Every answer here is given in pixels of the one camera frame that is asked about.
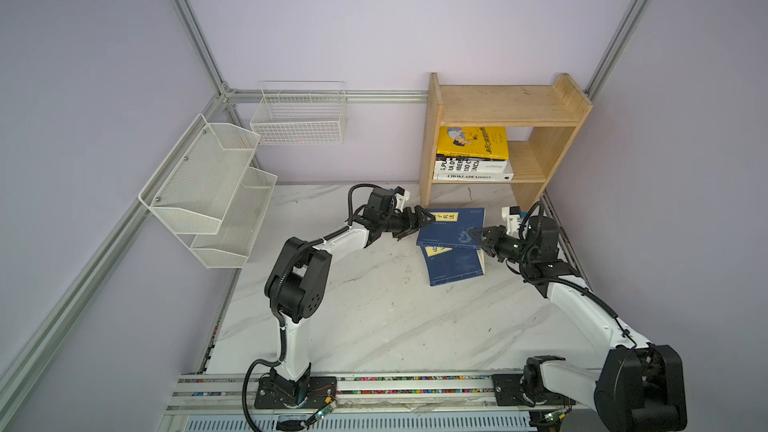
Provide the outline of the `dark blue book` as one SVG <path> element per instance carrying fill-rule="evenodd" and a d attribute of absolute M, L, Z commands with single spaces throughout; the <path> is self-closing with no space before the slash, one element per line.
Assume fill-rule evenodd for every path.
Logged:
<path fill-rule="evenodd" d="M 429 209 L 435 222 L 418 233 L 416 244 L 420 247 L 474 249 L 480 245 L 470 231 L 484 226 L 484 208 L 437 208 Z"/>
<path fill-rule="evenodd" d="M 432 287 L 482 276 L 485 259 L 479 249 L 422 247 Z"/>

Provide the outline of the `white book with photo cover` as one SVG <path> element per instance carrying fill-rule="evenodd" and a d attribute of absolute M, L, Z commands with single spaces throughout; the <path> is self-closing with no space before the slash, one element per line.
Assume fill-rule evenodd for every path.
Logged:
<path fill-rule="evenodd" d="M 434 175 L 433 180 L 435 182 L 510 183 L 513 178 L 513 173 L 437 173 Z"/>

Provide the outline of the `white book with black lettering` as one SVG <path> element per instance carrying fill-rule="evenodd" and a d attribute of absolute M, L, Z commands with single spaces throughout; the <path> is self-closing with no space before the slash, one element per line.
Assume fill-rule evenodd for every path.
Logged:
<path fill-rule="evenodd" d="M 438 155 L 435 161 L 435 172 L 511 173 L 512 167 L 508 160 Z"/>

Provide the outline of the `yellow book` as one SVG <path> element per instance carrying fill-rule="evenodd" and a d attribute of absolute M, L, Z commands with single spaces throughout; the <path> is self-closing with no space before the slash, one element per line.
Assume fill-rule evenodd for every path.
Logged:
<path fill-rule="evenodd" d="M 484 160 L 508 160 L 504 127 L 441 127 L 436 154 Z"/>

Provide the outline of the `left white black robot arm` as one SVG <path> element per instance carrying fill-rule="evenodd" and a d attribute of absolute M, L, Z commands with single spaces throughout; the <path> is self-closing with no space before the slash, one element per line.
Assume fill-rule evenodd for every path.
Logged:
<path fill-rule="evenodd" d="M 402 187 L 384 188 L 371 183 L 352 185 L 347 192 L 347 217 L 343 226 L 318 239 L 291 237 L 284 243 L 268 276 L 264 295 L 279 333 L 279 353 L 273 360 L 256 359 L 243 380 L 248 386 L 253 370 L 268 369 L 261 395 L 276 395 L 293 408 L 310 398 L 309 320 L 324 298 L 331 266 L 362 251 L 382 235 L 406 238 L 436 222 L 420 205 L 406 205 L 410 193 Z"/>

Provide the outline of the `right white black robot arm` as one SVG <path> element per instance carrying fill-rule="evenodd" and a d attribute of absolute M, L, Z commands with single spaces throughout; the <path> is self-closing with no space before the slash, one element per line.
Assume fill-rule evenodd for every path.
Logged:
<path fill-rule="evenodd" d="M 472 229 L 470 237 L 576 325 L 603 360 L 591 371 L 556 355 L 530 357 L 518 387 L 529 406 L 557 394 L 595 411 L 610 431 L 682 431 L 687 426 L 683 363 L 627 325 L 559 256 L 557 222 L 531 209 L 517 233 L 503 226 Z"/>

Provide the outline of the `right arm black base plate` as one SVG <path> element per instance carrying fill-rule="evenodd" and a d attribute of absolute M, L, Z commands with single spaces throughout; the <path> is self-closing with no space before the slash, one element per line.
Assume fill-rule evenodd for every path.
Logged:
<path fill-rule="evenodd" d="M 521 373 L 493 374 L 492 388 L 498 406 L 568 407 L 573 401 L 563 395 L 527 385 Z"/>

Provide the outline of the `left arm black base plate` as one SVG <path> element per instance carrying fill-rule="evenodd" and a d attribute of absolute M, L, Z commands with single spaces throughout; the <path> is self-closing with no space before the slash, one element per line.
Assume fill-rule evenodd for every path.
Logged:
<path fill-rule="evenodd" d="M 279 376 L 261 377 L 251 405 L 257 410 L 319 409 L 337 393 L 337 378 L 310 376 L 298 382 Z"/>

